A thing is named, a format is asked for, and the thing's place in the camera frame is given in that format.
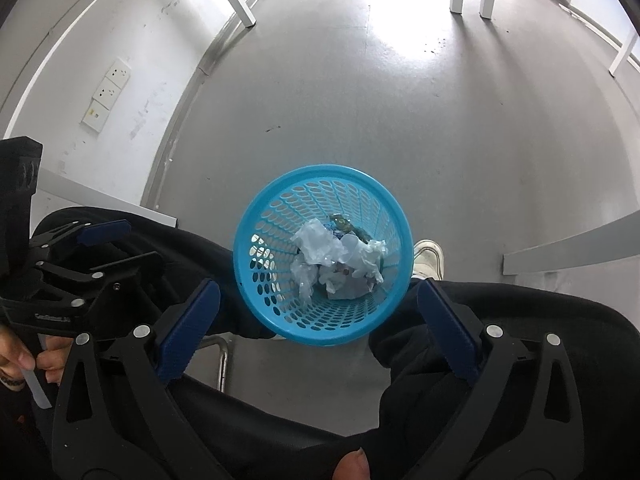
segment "crumpled tissue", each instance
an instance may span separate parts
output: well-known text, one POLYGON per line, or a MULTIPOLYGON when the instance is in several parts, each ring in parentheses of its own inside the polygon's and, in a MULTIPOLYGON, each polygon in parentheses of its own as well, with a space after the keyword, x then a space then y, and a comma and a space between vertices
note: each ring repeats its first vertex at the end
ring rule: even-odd
POLYGON ((300 248, 309 265, 330 267, 347 253, 341 240, 317 218, 305 222, 291 241, 300 248))
POLYGON ((384 281, 380 274, 381 259, 386 256, 384 240, 364 243, 353 233, 338 239, 316 218, 303 224, 291 240, 300 248, 291 273, 305 304, 311 302, 316 283, 326 287, 329 298, 354 300, 372 291, 373 280, 384 281))

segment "metal screw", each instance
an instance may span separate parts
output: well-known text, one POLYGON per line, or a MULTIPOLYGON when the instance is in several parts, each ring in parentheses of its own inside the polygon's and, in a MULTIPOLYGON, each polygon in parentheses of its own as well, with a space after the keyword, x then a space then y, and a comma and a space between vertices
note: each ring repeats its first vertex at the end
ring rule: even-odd
POLYGON ((502 329, 497 325, 489 325, 486 328, 486 332, 488 333, 488 335, 495 338, 502 337, 502 334, 504 334, 502 329))
POLYGON ((560 338, 556 334, 547 334, 546 342, 550 345, 558 346, 560 344, 560 338))
POLYGON ((88 342, 89 342, 89 335, 87 332, 82 332, 81 334, 78 335, 78 337, 76 337, 77 345, 84 345, 84 344, 87 344, 88 342))
POLYGON ((133 329, 133 337, 137 337, 140 339, 141 337, 146 337, 151 333, 151 329, 148 325, 138 325, 133 329))

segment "black pants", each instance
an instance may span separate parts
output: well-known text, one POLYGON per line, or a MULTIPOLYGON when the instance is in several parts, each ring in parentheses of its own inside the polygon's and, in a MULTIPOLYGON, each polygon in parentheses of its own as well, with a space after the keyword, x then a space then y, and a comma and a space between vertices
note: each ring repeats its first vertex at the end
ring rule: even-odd
MULTIPOLYGON (((83 250, 73 265, 91 267, 158 251, 167 262, 166 278, 181 300, 205 277, 218 282, 221 309, 209 333, 273 335, 244 305, 232 253, 204 238, 132 214, 96 208, 55 212, 36 232, 71 221, 123 218, 133 226, 131 235, 83 250)), ((401 478, 415 463, 463 401, 468 386, 453 376, 433 343, 416 311, 413 285, 396 312, 369 337, 371 351, 381 365, 390 368, 392 380, 380 400, 379 427, 282 456, 256 452, 253 460, 229 457, 223 465, 235 478, 330 479, 340 458, 360 446, 367 453, 373 479, 401 478)), ((562 294, 497 283, 442 282, 442 287, 454 302, 471 307, 482 322, 499 324, 513 336, 539 340, 546 332, 560 335, 574 370, 584 419, 583 478, 630 475, 638 448, 629 436, 637 433, 640 421, 640 337, 635 327, 606 306, 562 294)), ((517 401, 518 391, 508 394, 517 401)), ((509 423, 501 422, 504 431, 509 423)))

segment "trash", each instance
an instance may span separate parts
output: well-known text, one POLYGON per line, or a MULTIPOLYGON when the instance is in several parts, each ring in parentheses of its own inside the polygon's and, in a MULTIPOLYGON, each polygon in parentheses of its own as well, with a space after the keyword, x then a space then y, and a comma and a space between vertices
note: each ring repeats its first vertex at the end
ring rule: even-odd
POLYGON ((347 281, 348 270, 345 273, 344 265, 336 264, 331 267, 320 267, 318 272, 318 283, 326 287, 328 294, 335 294, 336 290, 340 290, 347 281))
POLYGON ((354 278, 375 278, 378 283, 384 281, 380 274, 380 260, 386 255, 386 242, 370 240, 366 244, 352 234, 344 235, 340 241, 347 251, 340 263, 353 269, 354 278))
POLYGON ((309 265, 332 266, 346 254, 343 244, 317 218, 305 222, 291 239, 309 265))
POLYGON ((329 215, 329 220, 333 222, 337 229, 344 234, 353 233, 364 243, 368 244, 371 237, 366 233, 364 229, 354 227, 344 216, 340 214, 329 215))
POLYGON ((384 281, 380 265, 386 242, 372 240, 342 215, 331 215, 324 224, 317 218, 309 220, 291 240, 300 249, 291 273, 305 304, 311 303, 316 283, 324 285, 331 299, 355 300, 384 281))
POLYGON ((305 257, 300 253, 293 258, 291 273, 300 288, 300 299, 304 304, 311 304, 313 286, 318 281, 318 266, 306 264, 305 257))

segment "blue gripper pad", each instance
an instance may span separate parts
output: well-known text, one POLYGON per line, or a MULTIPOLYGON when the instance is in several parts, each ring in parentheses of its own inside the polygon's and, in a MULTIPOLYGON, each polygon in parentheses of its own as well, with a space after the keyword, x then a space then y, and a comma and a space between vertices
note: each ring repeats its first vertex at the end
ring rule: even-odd
POLYGON ((418 285, 418 311, 453 374, 475 384, 480 376, 476 343, 431 280, 418 285))
POLYGON ((207 280, 158 348, 156 374, 162 384, 181 377, 220 310, 220 288, 207 280))
POLYGON ((120 240, 131 232, 131 224, 126 220, 116 220, 103 224, 89 225, 80 231, 76 242, 85 247, 120 240))

